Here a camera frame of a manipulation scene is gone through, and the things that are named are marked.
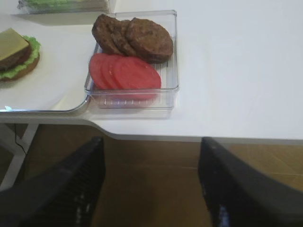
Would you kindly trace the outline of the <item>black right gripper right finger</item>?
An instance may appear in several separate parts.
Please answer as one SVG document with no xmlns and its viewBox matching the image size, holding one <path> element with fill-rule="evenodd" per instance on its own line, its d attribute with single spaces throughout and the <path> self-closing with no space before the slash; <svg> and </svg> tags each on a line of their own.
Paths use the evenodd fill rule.
<svg viewBox="0 0 303 227">
<path fill-rule="evenodd" d="M 203 137 L 198 161 L 214 227 L 301 227 L 303 193 L 270 178 Z"/>
</svg>

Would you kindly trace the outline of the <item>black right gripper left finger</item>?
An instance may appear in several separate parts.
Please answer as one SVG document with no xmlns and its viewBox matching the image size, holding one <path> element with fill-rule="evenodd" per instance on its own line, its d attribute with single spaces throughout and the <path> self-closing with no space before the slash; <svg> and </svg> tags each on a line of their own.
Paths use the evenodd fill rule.
<svg viewBox="0 0 303 227">
<path fill-rule="evenodd" d="M 2 227 L 89 227 L 105 179 L 104 141 L 93 137 L 41 174 L 0 193 Z"/>
</svg>

